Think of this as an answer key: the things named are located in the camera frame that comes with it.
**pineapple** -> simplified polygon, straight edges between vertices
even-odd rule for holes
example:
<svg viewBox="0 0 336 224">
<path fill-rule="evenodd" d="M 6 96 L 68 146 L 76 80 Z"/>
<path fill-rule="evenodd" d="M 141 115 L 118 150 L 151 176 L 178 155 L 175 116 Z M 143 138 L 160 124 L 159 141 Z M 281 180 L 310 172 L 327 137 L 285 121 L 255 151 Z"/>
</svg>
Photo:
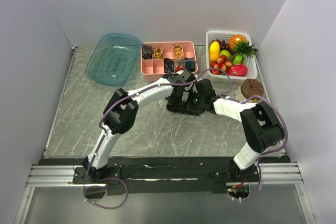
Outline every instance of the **pineapple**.
<svg viewBox="0 0 336 224">
<path fill-rule="evenodd" d="M 254 48 L 254 45 L 249 46 L 248 41 L 239 41 L 235 46 L 235 52 L 240 55 L 246 55 L 247 57 L 251 57 L 255 55 L 258 49 Z"/>
<path fill-rule="evenodd" d="M 254 45 L 249 46 L 248 41 L 239 41 L 234 48 L 236 54 L 234 55 L 233 64 L 245 64 L 245 56 L 251 57 L 256 54 L 258 49 L 254 48 Z"/>
<path fill-rule="evenodd" d="M 238 34 L 236 36 L 232 36 L 232 38 L 229 41 L 229 46 L 232 52 L 236 52 L 235 51 L 236 45 L 241 41 L 246 41 L 246 39 L 242 35 Z"/>
</svg>

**marble surface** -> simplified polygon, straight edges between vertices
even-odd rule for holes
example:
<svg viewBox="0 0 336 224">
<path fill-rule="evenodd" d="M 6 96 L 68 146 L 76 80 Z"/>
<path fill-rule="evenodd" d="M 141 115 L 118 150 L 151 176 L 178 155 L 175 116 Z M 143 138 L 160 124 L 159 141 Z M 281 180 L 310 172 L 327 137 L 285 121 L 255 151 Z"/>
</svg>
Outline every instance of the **marble surface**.
<svg viewBox="0 0 336 224">
<path fill-rule="evenodd" d="M 99 137 L 98 122 L 117 87 L 104 86 L 86 77 L 85 67 L 94 48 L 81 46 L 75 51 L 45 156 L 86 156 Z M 205 69 L 205 46 L 195 46 L 195 51 Z M 146 84 L 139 59 L 123 88 L 133 90 Z M 229 84 L 213 86 L 218 94 L 227 90 Z M 238 87 L 233 85 L 231 96 Z M 165 106 L 166 101 L 159 100 L 138 111 L 133 128 L 120 137 L 111 156 L 234 156 L 246 143 L 243 127 L 236 120 L 209 112 L 200 116 L 175 114 Z"/>
</svg>

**blue plastic tray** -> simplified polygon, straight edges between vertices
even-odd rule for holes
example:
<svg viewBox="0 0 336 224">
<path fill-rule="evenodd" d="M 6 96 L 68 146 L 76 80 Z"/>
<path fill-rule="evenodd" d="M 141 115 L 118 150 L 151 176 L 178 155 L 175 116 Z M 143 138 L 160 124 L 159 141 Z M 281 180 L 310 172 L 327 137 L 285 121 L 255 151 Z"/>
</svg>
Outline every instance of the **blue plastic tray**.
<svg viewBox="0 0 336 224">
<path fill-rule="evenodd" d="M 86 76 L 100 84 L 124 85 L 140 58 L 141 42 L 126 34 L 107 34 L 102 37 L 85 69 Z"/>
</svg>

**fruit basket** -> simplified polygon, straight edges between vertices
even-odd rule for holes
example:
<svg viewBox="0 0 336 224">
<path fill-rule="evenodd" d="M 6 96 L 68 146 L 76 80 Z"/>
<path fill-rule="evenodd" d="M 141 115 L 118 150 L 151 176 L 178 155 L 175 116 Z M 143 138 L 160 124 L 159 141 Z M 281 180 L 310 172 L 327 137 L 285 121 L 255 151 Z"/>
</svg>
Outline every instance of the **fruit basket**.
<svg viewBox="0 0 336 224">
<path fill-rule="evenodd" d="M 233 36 L 236 35 L 242 35 L 248 42 L 249 45 L 252 45 L 251 38 L 245 33 L 239 33 L 235 31 L 208 31 L 206 33 L 206 66 L 207 68 L 210 67 L 210 59 L 209 59 L 209 45 L 211 44 L 212 40 L 225 40 L 226 42 L 229 42 L 230 39 Z M 232 83 L 241 84 L 246 79 L 256 79 L 258 76 L 257 72 L 257 65 L 256 65 L 256 59 L 255 56 L 251 57 L 245 57 L 245 63 L 244 65 L 247 67 L 247 74 L 244 77 L 240 76 L 230 76 L 230 79 L 232 80 Z M 211 79 L 214 82 L 226 82 L 229 83 L 229 79 L 225 75 L 216 75 L 208 71 L 209 79 Z"/>
</svg>

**pink compartment tray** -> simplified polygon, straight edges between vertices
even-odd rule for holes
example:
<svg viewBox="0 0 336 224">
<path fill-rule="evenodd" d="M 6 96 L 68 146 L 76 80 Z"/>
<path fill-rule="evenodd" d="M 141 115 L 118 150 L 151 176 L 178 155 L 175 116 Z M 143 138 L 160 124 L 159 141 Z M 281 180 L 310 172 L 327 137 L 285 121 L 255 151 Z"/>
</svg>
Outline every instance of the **pink compartment tray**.
<svg viewBox="0 0 336 224">
<path fill-rule="evenodd" d="M 181 45 L 183 50 L 183 56 L 186 58 L 196 60 L 196 53 L 194 48 L 194 43 L 191 41 L 175 41 L 175 42 L 147 42 L 145 45 L 152 46 L 153 50 L 156 48 L 162 49 L 162 55 L 164 58 L 174 59 L 173 56 L 173 47 L 175 45 Z M 164 74 L 163 68 L 163 59 L 152 59 L 152 60 L 144 60 L 142 59 L 142 50 L 141 50 L 141 73 L 143 76 L 143 80 L 146 82 L 153 82 L 159 80 Z"/>
</svg>

